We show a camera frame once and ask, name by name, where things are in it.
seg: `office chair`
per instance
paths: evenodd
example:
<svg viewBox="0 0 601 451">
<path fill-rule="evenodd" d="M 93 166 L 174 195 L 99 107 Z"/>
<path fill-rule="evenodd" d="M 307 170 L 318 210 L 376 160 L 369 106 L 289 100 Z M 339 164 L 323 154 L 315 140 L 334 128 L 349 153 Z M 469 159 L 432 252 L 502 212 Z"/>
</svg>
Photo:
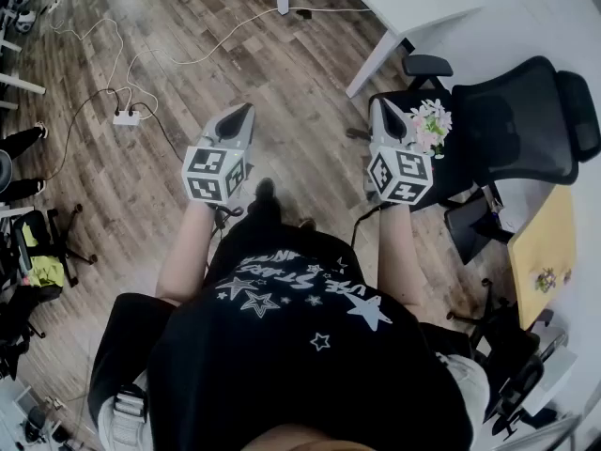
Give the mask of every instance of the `office chair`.
<svg viewBox="0 0 601 451">
<path fill-rule="evenodd" d="M 44 216 L 39 210 L 32 210 L 31 212 L 26 213 L 25 215 L 17 219 L 17 221 L 15 221 L 15 223 L 12 225 L 11 235 L 13 241 L 16 242 L 18 246 L 21 255 L 22 270 L 24 271 L 24 273 L 28 273 L 32 268 L 30 257 L 54 256 L 57 257 L 63 265 L 69 285 L 72 288 L 77 286 L 79 280 L 76 276 L 71 275 L 69 266 L 67 265 L 67 259 L 69 257 L 73 257 L 82 260 L 90 266 L 98 261 L 96 255 L 92 255 L 89 258 L 86 258 L 72 251 L 67 246 L 67 238 L 75 221 L 75 217 L 77 216 L 77 214 L 81 213 L 82 210 L 83 206 L 81 204 L 77 204 L 75 206 L 75 209 L 71 212 L 69 224 L 63 232 L 58 231 L 54 222 L 54 218 L 58 216 L 58 211 L 56 209 L 48 210 L 48 224 L 50 226 L 52 241 L 51 237 L 46 231 L 46 223 L 44 221 Z M 25 243 L 25 239 L 23 236 L 23 225 L 25 224 L 29 225 L 33 237 L 38 241 L 38 245 L 35 247 L 27 247 Z"/>
<path fill-rule="evenodd" d="M 539 353 L 540 338 L 532 333 L 532 326 L 523 331 L 519 326 L 517 304 L 510 305 L 505 299 L 499 299 L 499 305 L 494 304 L 492 282 L 482 281 L 486 289 L 485 311 L 480 319 L 465 318 L 450 312 L 447 319 L 456 319 L 473 324 L 474 330 L 470 336 L 470 345 L 474 359 L 485 370 L 490 385 L 490 401 L 485 411 L 485 421 L 496 415 L 492 433 L 497 435 L 507 430 L 508 435 L 514 434 L 512 429 L 517 421 L 524 421 L 535 428 L 541 428 L 555 421 L 557 413 L 543 409 L 536 416 L 529 416 L 521 404 L 534 386 L 541 380 L 544 373 L 543 362 L 565 341 L 565 335 L 552 343 L 543 353 Z M 545 310 L 536 322 L 549 325 L 553 312 Z M 476 348 L 486 339 L 491 352 L 484 356 Z"/>
<path fill-rule="evenodd" d="M 411 210 L 436 203 L 449 208 L 445 223 L 464 264 L 491 239 L 507 242 L 512 234 L 499 229 L 483 194 L 465 206 L 451 197 L 471 189 L 474 182 L 485 187 L 500 179 L 570 185 L 578 176 L 578 164 L 601 151 L 599 123 L 586 82 L 575 73 L 555 71 L 542 56 L 488 82 L 454 86 L 452 92 L 438 80 L 453 75 L 442 58 L 410 55 L 403 69 L 414 77 L 408 90 L 377 94 L 370 109 L 384 114 L 388 134 L 399 141 L 406 131 L 393 106 L 409 112 L 421 101 L 439 99 L 451 111 L 453 129 L 445 140 L 444 158 L 433 160 L 434 186 Z M 433 89 L 422 88 L 428 81 Z M 347 136 L 369 138 L 367 132 L 353 129 Z"/>
<path fill-rule="evenodd" d="M 10 376 L 15 380 L 19 358 L 29 351 L 30 337 L 46 337 L 29 318 L 38 305 L 58 299 L 61 292 L 59 286 L 17 286 L 10 301 L 0 303 L 0 379 Z"/>
</svg>

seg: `white cable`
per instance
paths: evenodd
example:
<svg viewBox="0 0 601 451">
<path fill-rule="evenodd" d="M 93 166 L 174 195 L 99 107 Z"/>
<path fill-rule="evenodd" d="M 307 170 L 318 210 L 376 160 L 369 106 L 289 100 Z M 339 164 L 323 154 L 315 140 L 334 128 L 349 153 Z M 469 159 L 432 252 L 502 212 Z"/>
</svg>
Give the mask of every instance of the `white cable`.
<svg viewBox="0 0 601 451">
<path fill-rule="evenodd" d="M 119 27 L 117 25 L 117 23 L 113 20 L 113 19 L 102 19 L 102 20 L 98 20 L 94 26 L 92 26 L 92 28 L 90 28 L 87 32 L 85 32 L 85 34 L 83 36 L 79 36 L 77 35 L 72 29 L 69 30 L 63 30 L 62 32 L 59 31 L 59 28 L 63 26 L 63 24 L 65 23 L 64 20 L 61 20 L 57 26 L 52 26 L 52 24 L 50 24 L 50 27 L 53 29 L 53 31 L 58 34 L 58 35 L 62 35 L 62 34 L 66 34 L 68 32 L 72 33 L 75 37 L 77 37 L 79 39 L 79 41 L 82 41 L 83 39 L 85 39 L 88 35 L 90 35 L 90 33 L 92 33 L 92 30 L 94 30 L 98 25 L 100 25 L 102 22 L 112 22 L 115 24 L 115 31 L 116 31 L 116 35 L 119 37 L 119 40 L 121 40 L 121 48 L 119 49 L 119 53 L 116 55 L 116 59 L 115 59 L 115 64 L 113 65 L 113 71 L 111 72 L 111 77 L 109 78 L 109 81 L 107 82 L 106 86 L 109 87 L 111 86 L 111 81 L 113 80 L 113 77 L 115 76 L 115 70 L 116 70 L 116 63 L 119 60 L 119 57 L 121 56 L 121 53 L 123 52 L 123 38 L 121 38 L 121 35 L 119 34 Z M 129 90 L 130 91 L 130 97 L 128 99 L 128 103 L 125 106 L 124 110 L 127 110 L 127 108 L 130 106 L 131 103 L 131 95 L 132 95 L 132 91 L 131 91 L 131 87 L 129 86 L 123 86 L 121 88 L 119 88 L 118 90 L 116 90 L 115 92 L 113 92 L 112 90 L 107 90 L 106 93 L 109 95 L 112 95 L 113 93 L 118 93 L 121 90 Z"/>
<path fill-rule="evenodd" d="M 357 11 L 357 12 L 362 12 L 362 11 L 372 11 L 370 8 L 306 8 L 306 7 L 290 7 L 291 10 L 310 10 L 310 11 L 323 11 L 323 12 L 338 12 L 338 11 Z M 144 50 L 142 52 L 140 52 L 139 54 L 137 54 L 133 60 L 130 63 L 130 67 L 128 68 L 128 74 L 127 74 L 127 83 L 130 84 L 131 86 L 136 87 L 138 90 L 140 90 L 142 93 L 145 93 L 147 95 L 149 95 L 150 97 L 152 97 L 154 99 L 155 102 L 155 108 L 154 111 L 152 112 L 152 114 L 156 114 L 157 110 L 159 110 L 159 99 L 157 99 L 157 97 L 154 94 L 151 94 L 150 92 L 146 92 L 143 88 L 141 88 L 140 86 L 136 85 L 134 82 L 132 82 L 130 80 L 130 73 L 131 73 L 131 67 L 133 66 L 134 62 L 137 60 L 137 58 L 140 55 L 143 54 L 154 54 L 155 52 L 161 52 L 163 55 L 165 55 L 169 60 L 171 60 L 174 64 L 176 65 L 191 65 L 191 64 L 198 64 L 204 60 L 207 60 L 211 55 L 213 55 L 215 53 L 215 51 L 217 49 L 219 49 L 219 47 L 221 47 L 232 35 L 234 35 L 234 33 L 243 25 L 252 22 L 253 20 L 256 20 L 260 17 L 262 17 L 263 15 L 267 15 L 268 13 L 271 13 L 273 11 L 277 10 L 277 8 L 272 8 L 270 10 L 266 10 L 262 13 L 259 13 L 258 15 L 255 15 L 254 17 L 245 20 L 242 23 L 239 23 L 238 25 L 236 25 L 234 27 L 234 29 L 227 34 L 227 36 L 220 41 L 215 48 L 213 48 L 213 50 L 211 50 L 208 54 L 206 54 L 205 56 L 203 56 L 202 58 L 199 58 L 197 60 L 192 60 L 190 62 L 177 62 L 175 59 L 171 58 L 167 52 L 163 49 L 148 49 L 148 50 Z M 151 118 L 152 114 L 147 115 L 146 117 L 141 117 L 140 120 L 146 120 L 147 118 Z"/>
<path fill-rule="evenodd" d="M 134 86 L 135 88 L 137 88 L 138 90 L 140 90 L 142 93 L 147 94 L 148 96 L 152 97 L 154 99 L 155 102 L 155 108 L 154 111 L 147 115 L 146 117 L 141 117 L 140 120 L 146 120 L 147 118 L 152 117 L 153 114 L 156 114 L 157 111 L 159 110 L 159 99 L 157 99 L 157 97 L 154 94 L 151 94 L 150 92 L 145 91 L 143 88 L 141 88 L 139 85 L 135 84 L 134 82 L 132 82 L 130 80 L 130 73 L 131 73 L 131 67 L 133 67 L 133 64 L 135 63 L 135 61 L 138 59 L 138 57 L 140 55 L 143 54 L 154 54 L 155 52 L 161 52 L 163 55 L 165 55 L 169 60 L 171 60 L 174 64 L 176 65 L 192 65 L 192 64 L 198 64 L 200 62 L 203 62 L 204 60 L 207 60 L 211 55 L 213 55 L 217 49 L 219 49 L 230 37 L 232 37 L 232 35 L 234 35 L 234 33 L 243 25 L 252 22 L 253 20 L 256 20 L 260 17 L 262 17 L 263 15 L 267 15 L 268 13 L 272 13 L 273 11 L 277 10 L 277 8 L 272 8 L 270 10 L 266 10 L 262 13 L 259 13 L 258 15 L 255 15 L 254 17 L 245 20 L 242 23 L 239 23 L 238 25 L 236 25 L 234 27 L 234 29 L 227 34 L 227 36 L 222 39 L 217 45 L 215 45 L 215 48 L 213 48 L 213 50 L 211 50 L 208 54 L 206 54 L 205 56 L 203 56 L 202 58 L 198 58 L 197 60 L 191 60 L 190 62 L 178 62 L 177 60 L 173 59 L 171 56 L 169 56 L 169 54 L 163 50 L 163 49 L 148 49 L 148 50 L 143 50 L 142 52 L 140 52 L 139 54 L 137 54 L 133 60 L 130 63 L 130 66 L 128 68 L 128 74 L 126 77 L 126 81 L 128 84 L 130 84 L 131 86 Z M 322 12 L 341 12 L 341 11 L 356 11 L 356 12 L 364 12 L 364 11 L 372 11 L 370 8 L 306 8 L 306 7 L 290 7 L 290 10 L 309 10 L 309 11 L 322 11 Z M 111 72 L 111 77 L 109 78 L 109 81 L 107 83 L 106 86 L 110 86 L 111 81 L 113 80 L 113 76 L 115 75 L 115 70 L 116 70 L 116 63 L 119 59 L 119 57 L 121 56 L 121 53 L 123 52 L 123 38 L 121 38 L 121 36 L 119 35 L 119 29 L 118 29 L 118 25 L 117 23 L 112 20 L 112 19 L 102 19 L 99 20 L 98 22 L 96 22 L 94 24 L 94 26 L 92 26 L 92 28 L 90 28 L 83 36 L 79 36 L 77 35 L 73 30 L 69 29 L 69 30 L 63 30 L 62 32 L 59 31 L 59 28 L 63 25 L 64 20 L 61 20 L 61 22 L 58 24 L 58 26 L 54 27 L 52 25 L 50 25 L 50 27 L 53 29 L 53 31 L 59 35 L 61 34 L 65 34 L 65 33 L 72 33 L 75 37 L 77 37 L 79 39 L 79 41 L 82 41 L 83 39 L 85 39 L 91 32 L 92 30 L 94 30 L 100 23 L 107 21 L 107 22 L 112 22 L 115 24 L 115 30 L 116 30 L 116 34 L 119 37 L 119 40 L 121 40 L 121 48 L 119 49 L 119 53 L 116 56 L 116 60 L 115 60 L 115 64 L 113 65 L 113 71 Z M 115 91 L 115 93 L 120 92 L 121 90 L 129 90 L 130 91 L 130 98 L 128 99 L 128 103 L 125 106 L 124 110 L 128 110 L 128 107 L 130 106 L 131 103 L 131 95 L 132 95 L 132 90 L 131 87 L 129 86 L 124 86 L 119 88 L 118 90 Z"/>
</svg>

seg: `black mesh chair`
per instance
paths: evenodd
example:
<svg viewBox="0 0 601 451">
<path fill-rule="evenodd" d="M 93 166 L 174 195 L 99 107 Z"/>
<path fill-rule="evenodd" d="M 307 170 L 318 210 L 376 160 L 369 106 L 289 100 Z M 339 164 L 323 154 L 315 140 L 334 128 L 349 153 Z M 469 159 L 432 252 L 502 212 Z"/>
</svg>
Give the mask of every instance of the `black mesh chair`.
<svg viewBox="0 0 601 451">
<path fill-rule="evenodd" d="M 499 228 L 485 196 L 476 194 L 465 205 L 451 197 L 472 188 L 493 186 L 500 179 L 537 179 L 569 185 L 576 181 L 578 164 L 601 150 L 601 133 L 593 99 L 584 79 L 569 71 L 555 71 L 536 56 L 496 79 L 446 90 L 438 77 L 452 76 L 449 63 L 430 55 L 411 55 L 403 62 L 414 77 L 408 90 L 377 94 L 404 112 L 421 101 L 440 99 L 453 115 L 453 130 L 445 140 L 444 159 L 433 160 L 434 186 L 412 210 L 439 203 L 464 263 L 490 241 L 507 242 L 512 234 Z M 422 89 L 431 81 L 433 89 Z M 403 137 L 402 124 L 389 116 L 391 132 Z M 347 131 L 349 137 L 366 132 Z"/>
<path fill-rule="evenodd" d="M 15 247 L 19 251 L 20 262 L 23 267 L 22 271 L 24 271 L 24 273 L 29 272 L 32 268 L 31 257 L 55 256 L 63 265 L 65 276 L 67 277 L 69 285 L 74 288 L 79 284 L 79 279 L 73 275 L 69 269 L 67 259 L 74 258 L 81 260 L 90 266 L 98 262 L 98 258 L 95 254 L 90 257 L 84 257 L 77 254 L 67 246 L 67 238 L 73 223 L 75 222 L 75 217 L 77 214 L 81 213 L 82 210 L 83 206 L 81 204 L 77 204 L 75 206 L 75 209 L 73 209 L 70 214 L 67 228 L 63 232 L 58 230 L 56 222 L 54 221 L 54 219 L 58 217 L 58 211 L 56 209 L 48 210 L 47 215 L 48 224 L 50 226 L 50 235 L 46 230 L 44 215 L 39 210 L 27 212 L 14 222 L 11 231 L 13 240 L 15 242 Z M 33 237 L 38 241 L 38 245 L 35 247 L 28 247 L 25 242 L 25 237 L 23 234 L 23 226 L 25 224 L 29 225 Z"/>
</svg>

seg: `white strap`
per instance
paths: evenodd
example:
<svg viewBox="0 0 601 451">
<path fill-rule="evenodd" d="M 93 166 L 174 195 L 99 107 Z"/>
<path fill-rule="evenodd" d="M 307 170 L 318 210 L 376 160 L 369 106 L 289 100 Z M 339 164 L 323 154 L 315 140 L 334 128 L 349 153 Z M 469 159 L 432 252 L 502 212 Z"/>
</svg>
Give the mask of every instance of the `white strap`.
<svg viewBox="0 0 601 451">
<path fill-rule="evenodd" d="M 134 382 L 146 391 L 146 372 Z M 118 393 L 107 399 L 98 418 L 100 441 L 107 451 L 153 451 L 149 418 L 145 401 L 136 396 Z"/>
</svg>

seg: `person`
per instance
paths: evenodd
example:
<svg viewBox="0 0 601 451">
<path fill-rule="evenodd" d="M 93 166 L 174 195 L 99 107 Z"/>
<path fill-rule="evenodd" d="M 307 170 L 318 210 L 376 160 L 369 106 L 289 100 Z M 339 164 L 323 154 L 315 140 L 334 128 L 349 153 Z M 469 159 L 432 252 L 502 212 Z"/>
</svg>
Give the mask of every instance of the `person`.
<svg viewBox="0 0 601 451">
<path fill-rule="evenodd" d="M 485 373 L 420 322 L 408 207 L 380 215 L 375 289 L 349 245 L 282 224 L 271 180 L 255 195 L 206 274 L 214 210 L 191 202 L 155 297 L 116 299 L 88 395 L 105 449 L 469 449 Z"/>
<path fill-rule="evenodd" d="M 12 179 L 12 161 L 33 146 L 39 139 L 48 137 L 44 122 L 36 122 L 33 128 L 9 135 L 0 140 L 0 202 L 12 202 L 42 193 L 46 181 L 37 179 Z"/>
</svg>

